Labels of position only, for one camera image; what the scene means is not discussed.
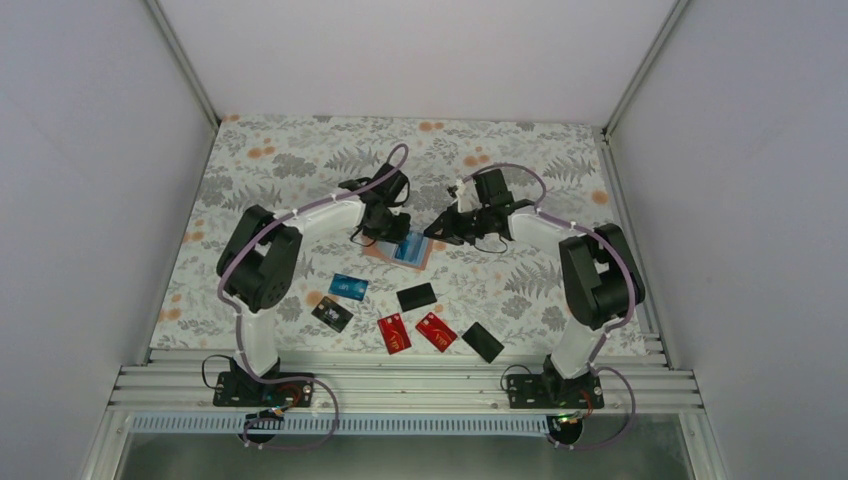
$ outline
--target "blue card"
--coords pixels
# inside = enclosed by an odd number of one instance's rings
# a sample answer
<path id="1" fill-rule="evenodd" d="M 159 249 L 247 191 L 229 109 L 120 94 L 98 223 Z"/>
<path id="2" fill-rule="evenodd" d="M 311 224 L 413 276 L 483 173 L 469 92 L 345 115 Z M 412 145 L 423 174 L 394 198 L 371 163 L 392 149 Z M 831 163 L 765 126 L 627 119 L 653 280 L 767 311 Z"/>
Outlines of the blue card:
<path id="1" fill-rule="evenodd" d="M 360 280 L 340 273 L 333 275 L 333 281 L 330 283 L 330 293 L 333 295 L 359 301 L 365 298 L 367 288 L 368 280 Z"/>

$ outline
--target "metal bracket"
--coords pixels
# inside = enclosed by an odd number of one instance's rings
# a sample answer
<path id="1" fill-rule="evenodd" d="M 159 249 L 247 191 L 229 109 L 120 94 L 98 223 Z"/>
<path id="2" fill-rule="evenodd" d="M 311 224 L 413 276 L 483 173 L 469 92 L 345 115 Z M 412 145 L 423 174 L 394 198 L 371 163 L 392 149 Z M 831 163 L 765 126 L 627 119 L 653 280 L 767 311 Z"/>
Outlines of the metal bracket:
<path id="1" fill-rule="evenodd" d="M 586 375 L 591 382 L 585 388 L 576 388 L 572 392 L 559 398 L 554 402 L 547 387 L 542 382 L 541 375 L 514 374 L 507 375 L 506 389 L 509 395 L 509 408 L 516 410 L 539 410 L 539 409 L 587 409 L 586 397 L 581 390 L 586 392 L 592 402 L 593 409 L 604 407 L 603 389 L 601 379 L 594 375 Z"/>
<path id="2" fill-rule="evenodd" d="M 311 373 L 279 372 L 273 376 L 267 376 L 269 380 L 285 377 L 312 377 Z M 286 405 L 294 400 L 291 389 L 282 388 L 282 385 L 292 385 L 301 390 L 300 399 L 292 407 L 307 408 L 312 405 L 312 382 L 296 380 L 279 385 L 266 385 L 259 392 L 251 391 L 247 386 L 239 382 L 232 372 L 221 372 L 218 374 L 218 383 L 215 385 L 215 396 L 212 405 L 216 407 L 276 407 Z"/>

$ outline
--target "red card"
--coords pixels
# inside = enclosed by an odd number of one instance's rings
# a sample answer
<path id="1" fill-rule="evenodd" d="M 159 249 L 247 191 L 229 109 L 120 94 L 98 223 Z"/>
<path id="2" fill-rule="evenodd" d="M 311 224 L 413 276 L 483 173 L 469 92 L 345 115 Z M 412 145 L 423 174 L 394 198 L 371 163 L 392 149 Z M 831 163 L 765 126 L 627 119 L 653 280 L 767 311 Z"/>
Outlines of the red card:
<path id="1" fill-rule="evenodd" d="M 456 334 L 453 333 L 453 330 L 448 328 L 445 322 L 432 312 L 428 313 L 423 320 L 418 322 L 415 325 L 415 329 L 427 337 L 427 340 L 430 340 L 430 343 L 438 348 L 440 352 L 447 350 L 450 344 L 456 340 Z"/>
<path id="2" fill-rule="evenodd" d="M 412 343 L 409 341 L 409 335 L 406 334 L 406 327 L 403 326 L 403 320 L 401 320 L 399 314 L 396 313 L 390 317 L 377 320 L 377 326 L 380 327 L 380 333 L 383 334 L 383 341 L 386 342 L 389 355 L 406 350 L 412 346 Z"/>

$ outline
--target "cable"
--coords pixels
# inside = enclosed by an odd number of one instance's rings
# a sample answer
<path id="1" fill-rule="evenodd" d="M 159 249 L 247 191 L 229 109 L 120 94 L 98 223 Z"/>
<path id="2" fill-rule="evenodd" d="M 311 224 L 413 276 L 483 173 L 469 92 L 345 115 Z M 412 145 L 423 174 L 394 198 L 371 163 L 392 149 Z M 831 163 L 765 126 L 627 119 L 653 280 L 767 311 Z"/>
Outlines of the cable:
<path id="1" fill-rule="evenodd" d="M 466 176 L 465 178 L 462 179 L 462 183 L 467 183 L 469 180 L 471 180 L 471 177 L 473 177 L 474 175 L 477 175 L 477 174 L 483 173 L 483 172 L 487 172 L 487 171 L 493 170 L 495 168 L 501 168 L 501 167 L 516 168 L 518 170 L 523 170 L 523 171 L 529 173 L 533 178 L 536 179 L 536 181 L 539 183 L 539 186 L 542 188 L 542 194 L 539 195 L 539 198 L 537 198 L 535 202 L 533 202 L 536 205 L 536 208 L 538 209 L 539 205 L 542 204 L 542 200 L 545 199 L 545 195 L 548 194 L 548 186 L 545 185 L 545 181 L 542 180 L 542 177 L 540 177 L 538 173 L 534 172 L 533 170 L 530 170 L 529 168 L 525 167 L 524 165 L 519 165 L 517 163 L 506 163 L 506 162 L 504 162 L 504 163 L 493 163 L 491 165 L 487 165 L 487 166 L 477 170 L 476 172 L 472 173 L 471 175 Z"/>
<path id="2" fill-rule="evenodd" d="M 627 387 L 627 393 L 630 394 L 630 416 L 627 417 L 627 423 L 625 423 L 624 426 L 621 428 L 621 430 L 619 430 L 618 433 L 613 435 L 612 438 L 609 438 L 608 440 L 604 440 L 603 442 L 595 443 L 595 444 L 592 444 L 592 445 L 561 445 L 550 434 L 548 434 L 547 435 L 548 441 L 554 444 L 554 448 L 565 448 L 565 449 L 568 449 L 568 450 L 574 450 L 574 451 L 578 451 L 578 452 L 585 452 L 585 451 L 588 451 L 588 450 L 597 450 L 599 448 L 608 447 L 608 446 L 618 442 L 619 440 L 624 438 L 624 435 L 626 435 L 627 432 L 630 431 L 630 429 L 633 428 L 633 419 L 636 418 L 636 394 L 633 393 L 633 387 L 630 385 L 630 382 L 628 382 L 627 379 L 624 378 L 624 375 L 622 375 L 621 372 L 619 372 L 618 370 L 616 370 L 612 367 L 592 368 L 591 372 L 592 372 L 592 375 L 598 376 L 598 374 L 603 370 L 607 370 L 609 372 L 616 374 L 618 376 L 618 378 L 620 378 L 621 381 L 624 382 L 624 386 Z"/>
<path id="3" fill-rule="evenodd" d="M 539 215 L 539 217 L 555 225 L 559 225 L 560 227 L 569 230 L 577 230 L 578 232 L 585 233 L 586 235 L 589 235 L 590 237 L 595 239 L 598 243 L 601 244 L 601 246 L 604 247 L 604 250 L 609 253 L 610 257 L 612 257 L 612 259 L 615 261 L 616 265 L 618 266 L 618 269 L 621 271 L 621 274 L 624 277 L 624 284 L 627 287 L 627 313 L 624 314 L 624 318 L 622 318 L 621 321 L 604 328 L 604 333 L 598 340 L 598 344 L 595 345 L 594 350 L 592 350 L 592 353 L 589 354 L 589 364 L 591 365 L 591 363 L 595 361 L 595 358 L 597 358 L 598 354 L 600 353 L 601 348 L 604 346 L 604 343 L 606 343 L 607 336 L 610 334 L 610 332 L 627 325 L 627 323 L 630 322 L 630 319 L 633 318 L 633 313 L 636 311 L 636 287 L 633 285 L 633 278 L 630 275 L 630 270 L 624 263 L 624 259 L 621 258 L 621 255 L 619 255 L 618 252 L 615 251 L 612 245 L 610 245 L 610 243 L 607 242 L 604 237 L 595 233 L 594 230 L 592 230 L 591 228 L 584 227 L 583 225 L 580 225 L 578 223 L 560 220 L 559 218 L 554 217 L 553 215 L 545 213 L 541 210 L 538 210 L 536 213 L 537 215 Z"/>
<path id="4" fill-rule="evenodd" d="M 367 244 L 367 245 L 366 245 L 366 244 L 364 244 L 364 243 L 359 243 L 359 242 L 357 242 L 356 240 L 354 240 L 354 238 L 355 238 L 357 235 L 359 235 L 359 232 L 361 232 L 361 231 L 362 231 L 362 226 L 357 227 L 357 228 L 356 228 L 356 231 L 355 231 L 355 232 L 353 232 L 353 235 L 351 235 L 351 236 L 350 236 L 350 238 L 348 238 L 348 240 L 350 240 L 350 242 L 351 242 L 351 243 L 353 243 L 354 245 L 359 245 L 360 247 L 365 247 L 365 248 L 368 248 L 368 247 L 370 247 L 371 245 L 374 245 L 375 243 L 377 243 L 377 240 L 373 240 L 373 239 L 371 240 L 371 243 L 369 243 L 369 244 Z"/>
<path id="5" fill-rule="evenodd" d="M 500 236 L 500 235 L 498 236 L 498 240 L 500 240 L 500 241 L 501 241 L 501 243 L 503 243 L 503 244 L 504 244 L 504 249 L 503 249 L 503 250 L 500 250 L 500 251 L 494 251 L 494 250 L 483 250 L 482 248 L 478 247 L 476 243 L 474 244 L 474 248 L 475 248 L 475 249 L 477 249 L 477 251 L 478 251 L 478 252 L 483 252 L 483 253 L 497 253 L 497 254 L 500 254 L 500 253 L 506 253 L 506 252 L 507 252 L 507 250 L 509 250 L 509 245 L 507 245 L 507 243 L 506 243 L 506 242 L 504 242 L 503 237 L 502 237 L 502 236 Z"/>
<path id="6" fill-rule="evenodd" d="M 583 395 L 583 399 L 586 400 L 586 416 L 583 418 L 589 418 L 595 411 L 595 407 L 592 406 L 592 397 L 589 396 L 589 392 L 583 389 L 580 389 L 580 395 Z"/>
<path id="7" fill-rule="evenodd" d="M 508 372 L 510 368 L 515 368 L 515 367 L 521 367 L 521 368 L 523 368 L 523 369 L 524 369 L 524 370 L 525 370 L 528 374 L 533 375 L 533 372 L 531 372 L 531 371 L 530 371 L 530 369 L 529 369 L 529 368 L 527 368 L 527 367 L 525 367 L 524 365 L 519 365 L 519 364 L 517 364 L 517 363 L 516 363 L 515 365 L 510 365 L 510 366 L 506 367 L 506 370 L 504 370 L 504 373 L 502 373 L 502 374 L 501 374 L 501 390 L 503 390 L 504 392 L 508 391 L 508 390 L 507 390 L 506 388 L 504 388 L 504 386 L 503 386 L 503 379 L 506 377 L 506 372 Z"/>
<path id="8" fill-rule="evenodd" d="M 209 382 L 206 381 L 206 361 L 209 360 L 210 358 L 214 358 L 214 357 L 226 358 L 227 360 L 233 359 L 233 357 L 228 357 L 226 355 L 215 354 L 215 355 L 209 355 L 208 357 L 204 358 L 202 362 L 200 362 L 200 374 L 203 375 L 203 384 L 206 385 L 206 388 L 211 388 L 212 390 L 215 390 L 215 387 L 213 387 L 212 385 L 209 385 Z"/>
<path id="9" fill-rule="evenodd" d="M 292 395 L 292 404 L 289 406 L 289 408 L 296 407 L 297 404 L 300 403 L 300 397 L 303 395 L 303 389 L 301 389 L 295 384 L 288 383 L 278 388 L 277 392 L 279 393 L 286 390 L 294 392 L 294 394 Z"/>
<path id="10" fill-rule="evenodd" d="M 309 203 L 309 204 L 299 208 L 298 210 L 296 210 L 296 212 L 307 212 L 307 211 L 309 211 L 313 208 L 325 205 L 325 204 L 333 202 L 333 201 L 344 200 L 346 198 L 350 198 L 352 196 L 359 195 L 360 193 L 371 190 L 374 187 L 376 187 L 377 185 L 380 185 L 381 183 L 385 182 L 392 175 L 394 175 L 396 172 L 398 172 L 400 170 L 400 168 L 403 166 L 404 163 L 406 163 L 406 160 L 409 157 L 409 147 L 405 143 L 399 143 L 399 144 L 395 145 L 395 147 L 392 149 L 391 152 L 389 152 L 389 156 L 386 158 L 386 162 L 387 163 L 390 162 L 391 159 L 392 159 L 392 156 L 394 156 L 395 152 L 397 152 L 401 148 L 404 149 L 404 153 L 403 153 L 403 158 L 401 158 L 400 162 L 398 162 L 398 164 L 395 165 L 394 168 L 392 168 L 391 170 L 386 172 L 385 175 L 378 178 L 373 183 L 365 185 L 365 186 L 358 188 L 358 189 L 356 189 L 352 192 L 344 192 L 340 195 L 330 196 L 330 197 L 322 198 L 320 200 L 316 200 L 312 203 Z M 326 390 L 327 393 L 330 395 L 330 399 L 332 399 L 332 401 L 333 401 L 333 411 L 334 411 L 333 423 L 330 426 L 330 431 L 327 432 L 327 434 L 324 435 L 321 439 L 319 439 L 318 441 L 316 441 L 314 443 L 311 443 L 311 444 L 308 444 L 308 445 L 303 445 L 303 446 L 298 446 L 298 447 L 275 447 L 275 446 L 263 447 L 263 448 L 267 448 L 269 450 L 282 450 L 282 451 L 313 450 L 313 449 L 320 447 L 327 440 L 329 440 L 333 436 L 333 434 L 336 432 L 336 429 L 338 429 L 338 427 L 339 427 L 339 401 L 336 398 L 336 394 L 333 393 L 333 390 L 326 383 L 318 380 L 317 378 L 303 377 L 303 376 L 285 377 L 285 378 L 277 378 L 277 379 L 273 379 L 273 380 L 268 380 L 268 379 L 264 379 L 264 378 L 262 378 L 262 377 L 260 377 L 259 375 L 256 374 L 256 372 L 253 370 L 253 367 L 250 366 L 250 361 L 248 361 L 247 354 L 244 351 L 244 338 L 242 336 L 242 322 L 244 320 L 244 314 L 242 312 L 241 305 L 239 305 L 238 303 L 236 303 L 232 299 L 228 298 L 225 295 L 225 292 L 224 292 L 224 286 L 229 281 L 229 279 L 232 276 L 233 271 L 236 269 L 236 267 L 241 263 L 242 260 L 244 260 L 244 257 L 247 256 L 248 252 L 252 251 L 253 248 L 256 246 L 256 244 L 259 243 L 260 240 L 265 238 L 265 236 L 267 236 L 272 230 L 274 230 L 275 228 L 277 228 L 277 226 L 283 224 L 284 222 L 286 222 L 290 218 L 294 217 L 294 215 L 295 215 L 294 212 L 287 213 L 287 214 L 283 215 L 282 217 L 275 219 L 273 222 L 271 222 L 267 226 L 265 226 L 265 228 L 260 230 L 259 233 L 254 235 L 254 237 L 251 238 L 249 242 L 247 242 L 247 244 L 244 246 L 244 248 L 242 248 L 241 251 L 235 256 L 235 258 L 233 258 L 233 261 L 230 262 L 229 266 L 227 266 L 226 270 L 224 271 L 224 274 L 221 275 L 221 280 L 218 282 L 218 289 L 217 289 L 218 299 L 220 299 L 222 302 L 224 302 L 225 304 L 232 307 L 233 310 L 236 312 L 236 348 L 238 349 L 238 355 L 240 356 L 240 358 L 242 360 L 242 365 L 244 366 L 244 370 L 245 370 L 245 372 L 247 372 L 247 374 L 250 376 L 250 378 L 252 378 L 256 382 L 266 384 L 266 385 L 269 385 L 269 384 L 270 385 L 276 385 L 278 383 L 289 383 L 289 382 L 294 382 L 294 381 L 314 382 L 316 385 L 318 385 L 318 386 L 322 387 L 324 390 Z M 247 446 L 253 445 L 253 446 L 258 447 L 260 444 L 257 444 L 255 442 L 251 442 L 250 440 L 245 440 L 245 445 L 247 445 Z"/>

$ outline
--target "floral tablecloth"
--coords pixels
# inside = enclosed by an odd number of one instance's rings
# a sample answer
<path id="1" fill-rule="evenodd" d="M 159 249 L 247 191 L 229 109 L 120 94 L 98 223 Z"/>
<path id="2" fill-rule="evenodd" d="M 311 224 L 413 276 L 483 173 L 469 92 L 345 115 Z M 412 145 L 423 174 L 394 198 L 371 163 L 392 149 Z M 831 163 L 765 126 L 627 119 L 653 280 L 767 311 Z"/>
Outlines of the floral tablecloth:
<path id="1" fill-rule="evenodd" d="M 403 172 L 411 196 L 404 210 L 421 231 L 451 202 L 446 187 L 492 162 L 516 162 L 548 185 L 545 209 L 586 225 L 611 221 L 612 210 L 592 131 L 586 125 L 420 120 L 374 117 L 232 115 L 224 119 L 183 238 L 151 346 L 234 348 L 232 310 L 215 296 L 215 265 L 242 212 L 253 204 L 294 208 L 327 195 L 343 180 L 371 176 L 391 148 L 405 142 Z M 515 197 L 535 199 L 531 176 L 504 170 Z M 405 352 L 441 355 L 414 325 L 436 312 L 458 334 L 475 321 L 509 354 L 544 354 L 559 341 L 566 307 L 559 259 L 510 243 L 504 254 L 437 242 L 424 271 L 362 254 L 351 232 L 302 248 L 294 283 L 276 307 L 284 350 L 385 352 L 377 319 L 399 311 L 395 292 L 431 282 L 438 303 L 402 314 L 412 340 Z M 483 248 L 502 248 L 496 241 Z M 337 301 L 354 318 L 336 333 L 311 315 L 334 273 L 369 280 L 362 302 Z M 461 339 L 445 354 L 474 354 Z M 644 355 L 638 322 L 616 331 L 606 355 Z"/>

